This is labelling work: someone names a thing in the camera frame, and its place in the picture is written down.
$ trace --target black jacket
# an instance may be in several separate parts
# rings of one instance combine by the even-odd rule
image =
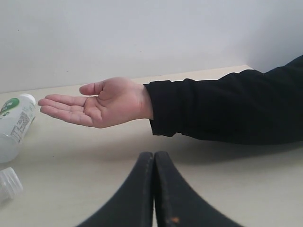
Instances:
[[[219,80],[145,84],[154,135],[281,144],[303,140],[303,56],[267,73],[245,70]]]

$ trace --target plastic bottle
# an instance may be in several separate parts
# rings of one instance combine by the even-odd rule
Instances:
[[[11,167],[0,171],[0,203],[13,199],[21,192],[23,192],[23,186],[15,171]]]
[[[32,95],[21,94],[7,101],[0,110],[0,163],[18,155],[19,144],[35,118],[35,105]]]

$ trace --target bottle label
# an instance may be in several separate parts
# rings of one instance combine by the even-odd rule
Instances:
[[[0,133],[11,136],[20,143],[35,118],[35,105],[12,98],[0,111]]]
[[[0,110],[0,115],[3,115],[5,112],[13,109],[14,107],[18,106],[20,103],[19,99],[12,98],[9,101],[7,101],[4,106]]]

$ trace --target green label logo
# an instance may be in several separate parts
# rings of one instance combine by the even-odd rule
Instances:
[[[7,101],[4,106],[2,107],[2,109],[0,110],[0,115],[5,113],[8,110],[11,110],[12,108],[16,107],[17,105],[19,105],[20,101],[17,98],[12,98],[9,101]]]

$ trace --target finger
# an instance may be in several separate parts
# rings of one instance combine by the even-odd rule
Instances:
[[[67,105],[67,104],[64,104],[64,103],[55,102],[54,100],[47,99],[47,98],[39,100],[38,105],[39,106],[48,105],[48,106],[52,106],[52,107],[55,107],[55,108],[60,109],[60,110],[66,110],[66,111],[70,111],[70,112],[72,112],[72,111],[83,112],[83,110],[84,110],[83,106]]]
[[[103,85],[103,81],[84,85],[80,87],[80,93],[85,96],[98,95],[103,90]]]
[[[74,97],[74,96],[64,96],[64,95],[48,95],[45,98],[66,105],[79,105],[79,106],[84,106],[87,100],[87,97]]]
[[[89,127],[94,126],[92,118],[85,115],[85,113],[83,112],[69,112],[65,110],[59,110],[52,106],[47,106],[47,105],[42,106],[40,108],[40,111],[53,118],[57,118],[68,123],[89,126]]]

